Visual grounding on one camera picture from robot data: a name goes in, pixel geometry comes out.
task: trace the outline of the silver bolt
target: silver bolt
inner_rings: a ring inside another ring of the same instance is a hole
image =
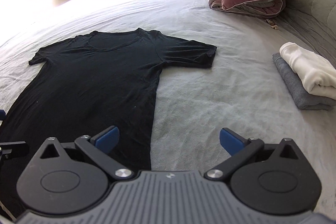
[[[120,177],[120,178],[126,178],[126,177],[129,177],[131,174],[132,174],[132,171],[129,170],[129,169],[125,169],[125,168],[118,169],[118,170],[115,172],[115,175],[116,175],[117,177]]]
[[[223,175],[223,172],[218,169],[212,169],[207,172],[207,176],[213,179],[218,179]]]

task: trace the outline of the blue gripper pad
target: blue gripper pad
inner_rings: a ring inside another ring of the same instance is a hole
[[[90,142],[97,147],[100,151],[108,154],[119,142],[119,129],[111,126],[93,136]]]
[[[247,140],[228,128],[219,133],[220,145],[231,155],[238,153],[247,145]]]
[[[3,109],[0,109],[0,121],[6,119],[6,112]]]

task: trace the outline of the white folded garment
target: white folded garment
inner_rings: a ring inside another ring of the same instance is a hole
[[[327,59],[292,42],[282,45],[280,55],[308,93],[336,100],[336,70]]]

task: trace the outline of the scoop neckline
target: scoop neckline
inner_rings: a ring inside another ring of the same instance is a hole
[[[137,33],[138,35],[133,40],[128,41],[124,44],[121,44],[117,47],[112,47],[112,48],[96,48],[90,44],[90,39],[99,33],[103,33],[103,32],[93,31],[90,33],[88,40],[85,42],[86,48],[88,48],[89,50],[95,51],[95,52],[107,52],[107,51],[117,50],[119,48],[126,47],[134,42],[137,42],[140,38],[142,38],[144,30],[142,30],[141,28],[137,28],[136,30],[129,31],[129,32],[113,32],[112,34],[115,34],[115,35],[124,35],[124,34],[131,34],[131,33]]]

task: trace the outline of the t-shirt sleeve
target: t-shirt sleeve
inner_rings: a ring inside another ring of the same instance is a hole
[[[217,47],[195,40],[169,37],[158,32],[155,49],[160,59],[168,65],[210,68]]]
[[[69,38],[49,46],[40,48],[35,56],[28,62],[29,65],[35,65],[47,61],[48,58],[53,58],[58,52],[64,49],[73,41],[73,38]]]

